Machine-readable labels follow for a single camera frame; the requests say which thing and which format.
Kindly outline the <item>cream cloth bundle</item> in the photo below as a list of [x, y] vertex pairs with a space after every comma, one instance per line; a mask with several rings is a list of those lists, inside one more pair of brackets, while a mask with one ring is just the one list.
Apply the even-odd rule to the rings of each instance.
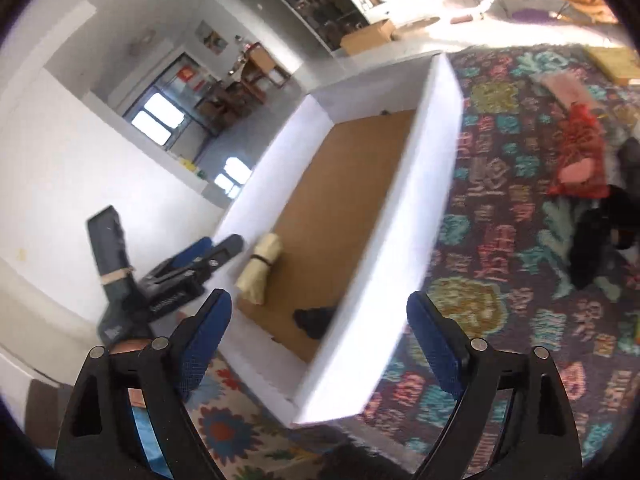
[[267, 278], [283, 249], [276, 233], [266, 233], [255, 245], [246, 266], [235, 282], [241, 297], [250, 304], [265, 303]]

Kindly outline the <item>white cardboard storage box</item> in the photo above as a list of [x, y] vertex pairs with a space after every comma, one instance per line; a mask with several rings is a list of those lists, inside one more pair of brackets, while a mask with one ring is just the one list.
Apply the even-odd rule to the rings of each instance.
[[[462, 110], [443, 53], [313, 88], [219, 223], [217, 238], [245, 242], [212, 279], [233, 302], [221, 351], [282, 425], [355, 416], [368, 403], [434, 252]], [[283, 249], [256, 306], [235, 282], [266, 233]], [[313, 340], [293, 313], [322, 307], [337, 310]]]

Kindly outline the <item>black cloth in box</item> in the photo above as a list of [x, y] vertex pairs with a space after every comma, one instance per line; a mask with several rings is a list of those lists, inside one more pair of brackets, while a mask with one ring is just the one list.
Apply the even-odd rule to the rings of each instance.
[[308, 310], [296, 309], [293, 320], [296, 326], [310, 339], [320, 340], [326, 334], [337, 307], [322, 307]]

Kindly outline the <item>floral cream rug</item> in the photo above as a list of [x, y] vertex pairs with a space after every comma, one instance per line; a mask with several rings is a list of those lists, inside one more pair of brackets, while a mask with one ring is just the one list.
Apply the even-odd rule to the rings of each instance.
[[314, 479], [340, 440], [326, 427], [283, 426], [217, 353], [186, 410], [228, 479]]

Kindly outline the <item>colourful patterned woven rug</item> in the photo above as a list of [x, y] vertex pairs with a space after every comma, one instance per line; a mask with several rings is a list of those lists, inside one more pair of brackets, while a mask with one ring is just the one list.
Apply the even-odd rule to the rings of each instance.
[[550, 350], [591, 460], [639, 389], [639, 270], [611, 254], [593, 284], [570, 284], [566, 255], [585, 204], [548, 192], [566, 113], [540, 80], [574, 76], [622, 125], [638, 92], [609, 81], [578, 46], [469, 49], [450, 62], [462, 133], [425, 290], [469, 335]]

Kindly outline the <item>wooden side table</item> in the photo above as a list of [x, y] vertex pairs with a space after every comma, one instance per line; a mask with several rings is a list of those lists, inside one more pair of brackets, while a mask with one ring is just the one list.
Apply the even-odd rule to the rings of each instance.
[[244, 67], [240, 81], [251, 96], [264, 104], [266, 92], [259, 88], [258, 82], [265, 79], [277, 88], [282, 88], [291, 78], [291, 74], [281, 66], [260, 43], [255, 42], [244, 52]]

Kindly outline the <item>black rolled garment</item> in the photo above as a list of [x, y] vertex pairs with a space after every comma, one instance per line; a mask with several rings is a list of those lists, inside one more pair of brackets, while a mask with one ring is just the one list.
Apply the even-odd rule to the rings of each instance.
[[616, 154], [623, 186], [610, 185], [600, 205], [580, 217], [568, 252], [576, 289], [594, 282], [610, 249], [639, 257], [639, 141], [627, 139]]

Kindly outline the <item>red mesh gift bag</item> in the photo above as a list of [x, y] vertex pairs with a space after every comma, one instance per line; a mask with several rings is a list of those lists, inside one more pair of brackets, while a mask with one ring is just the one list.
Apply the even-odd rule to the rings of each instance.
[[561, 125], [558, 157], [547, 194], [600, 200], [610, 194], [603, 128], [586, 104], [573, 103]]

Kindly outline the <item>brown cardboard box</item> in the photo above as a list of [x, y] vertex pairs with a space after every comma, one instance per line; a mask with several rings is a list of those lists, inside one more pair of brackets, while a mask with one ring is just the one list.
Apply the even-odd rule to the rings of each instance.
[[391, 20], [376, 22], [356, 32], [345, 35], [341, 40], [341, 48], [349, 56], [381, 47], [393, 41], [396, 26]]

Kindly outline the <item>pink cloth item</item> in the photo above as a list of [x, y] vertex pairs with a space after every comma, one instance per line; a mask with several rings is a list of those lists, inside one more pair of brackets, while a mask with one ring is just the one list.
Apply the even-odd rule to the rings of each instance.
[[571, 73], [538, 74], [533, 76], [533, 80], [546, 88], [566, 110], [570, 110], [574, 104], [583, 105], [587, 110], [602, 107], [587, 87]]

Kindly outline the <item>flat yellow board box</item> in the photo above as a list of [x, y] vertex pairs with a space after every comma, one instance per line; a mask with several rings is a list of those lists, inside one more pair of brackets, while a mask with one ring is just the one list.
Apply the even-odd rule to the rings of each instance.
[[614, 84], [622, 87], [640, 84], [639, 55], [626, 47], [584, 47], [586, 55]]

